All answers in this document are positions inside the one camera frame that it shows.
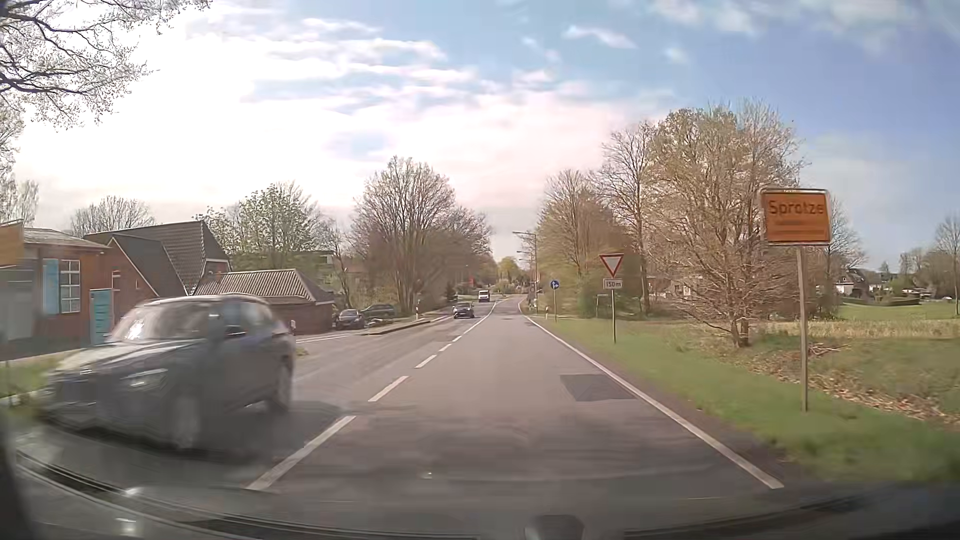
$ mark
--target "lamp post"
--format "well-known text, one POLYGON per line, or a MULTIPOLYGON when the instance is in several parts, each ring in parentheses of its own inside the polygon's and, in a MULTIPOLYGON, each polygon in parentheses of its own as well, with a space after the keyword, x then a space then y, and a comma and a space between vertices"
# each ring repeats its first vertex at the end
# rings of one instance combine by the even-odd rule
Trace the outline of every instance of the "lamp post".
POLYGON ((540 265, 537 260, 537 235, 535 233, 525 233, 522 231, 514 231, 514 234, 518 236, 525 236, 527 238, 533 238, 534 240, 534 253, 532 255, 534 256, 534 298, 536 298, 537 291, 540 290, 540 265))

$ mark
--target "grass verge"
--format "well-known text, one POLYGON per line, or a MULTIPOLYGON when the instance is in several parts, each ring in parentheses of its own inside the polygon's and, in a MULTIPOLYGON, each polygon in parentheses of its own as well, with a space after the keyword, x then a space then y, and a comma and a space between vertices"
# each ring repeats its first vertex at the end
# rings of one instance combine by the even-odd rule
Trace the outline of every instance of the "grass verge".
POLYGON ((817 390, 802 413, 798 385, 691 346, 688 335, 677 333, 682 325, 618 324, 615 345, 609 320, 550 320, 546 327, 751 431, 824 479, 960 479, 960 433, 817 390))

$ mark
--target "road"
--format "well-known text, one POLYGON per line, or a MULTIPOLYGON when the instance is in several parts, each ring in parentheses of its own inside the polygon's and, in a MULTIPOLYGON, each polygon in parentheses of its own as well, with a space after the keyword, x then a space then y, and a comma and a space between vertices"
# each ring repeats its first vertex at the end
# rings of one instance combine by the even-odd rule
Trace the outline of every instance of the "road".
POLYGON ((207 452, 50 427, 20 448, 214 511, 380 530, 488 530, 493 515, 516 531, 542 513, 649 521, 789 483, 642 399, 520 301, 381 336, 302 338, 289 414, 248 407, 207 452))

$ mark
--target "sign post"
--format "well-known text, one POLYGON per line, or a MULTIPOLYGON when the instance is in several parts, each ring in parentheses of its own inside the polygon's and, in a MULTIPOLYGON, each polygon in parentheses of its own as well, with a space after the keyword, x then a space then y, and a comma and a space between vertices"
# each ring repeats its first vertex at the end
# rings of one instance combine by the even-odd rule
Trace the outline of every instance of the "sign post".
POLYGON ((553 289, 553 322, 557 322, 557 289, 560 288, 559 280, 550 280, 550 288, 553 289))
POLYGON ((805 246, 830 243, 830 204, 825 189, 760 190, 763 208, 763 236, 768 244, 796 246, 797 280, 800 285, 800 378, 803 387, 801 407, 808 406, 806 336, 806 251, 805 246))
POLYGON ((623 262, 623 254, 607 253, 601 255, 600 260, 603 261, 603 265, 607 267, 607 272, 610 273, 610 278, 603 280, 603 286, 610 290, 610 321, 613 328, 613 343, 616 343, 616 300, 613 291, 623 286, 623 280, 616 278, 616 271, 620 269, 620 263, 623 262))

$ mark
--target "car headlight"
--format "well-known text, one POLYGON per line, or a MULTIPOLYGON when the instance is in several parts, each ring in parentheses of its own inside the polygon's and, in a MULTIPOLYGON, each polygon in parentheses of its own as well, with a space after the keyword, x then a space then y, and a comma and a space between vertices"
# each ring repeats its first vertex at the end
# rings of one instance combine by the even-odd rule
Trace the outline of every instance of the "car headlight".
POLYGON ((127 375, 121 380, 123 381, 124 386, 131 390, 150 390, 152 388, 161 386, 166 377, 167 370, 152 369, 149 371, 134 373, 133 375, 127 375))

